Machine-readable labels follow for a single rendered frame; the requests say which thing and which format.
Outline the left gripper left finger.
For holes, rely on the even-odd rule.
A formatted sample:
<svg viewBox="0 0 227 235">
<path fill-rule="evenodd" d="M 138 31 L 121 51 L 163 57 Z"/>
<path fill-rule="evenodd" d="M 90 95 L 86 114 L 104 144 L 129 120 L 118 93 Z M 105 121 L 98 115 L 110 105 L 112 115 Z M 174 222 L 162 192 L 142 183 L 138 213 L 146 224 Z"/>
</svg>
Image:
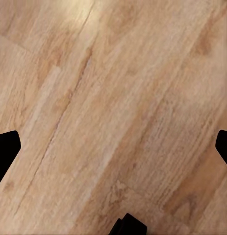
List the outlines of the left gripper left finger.
<svg viewBox="0 0 227 235">
<path fill-rule="evenodd" d="M 0 182 L 21 149 L 16 130 L 0 134 Z"/>
</svg>

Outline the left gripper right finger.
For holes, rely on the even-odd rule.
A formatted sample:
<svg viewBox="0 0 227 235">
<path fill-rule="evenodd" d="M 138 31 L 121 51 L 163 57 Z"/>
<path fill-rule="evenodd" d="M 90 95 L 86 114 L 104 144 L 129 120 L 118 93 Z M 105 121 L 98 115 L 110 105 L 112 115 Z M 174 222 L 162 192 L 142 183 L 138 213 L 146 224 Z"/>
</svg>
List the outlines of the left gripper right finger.
<svg viewBox="0 0 227 235">
<path fill-rule="evenodd" d="M 215 147 L 227 164 L 227 131 L 225 130 L 219 131 Z"/>
</svg>

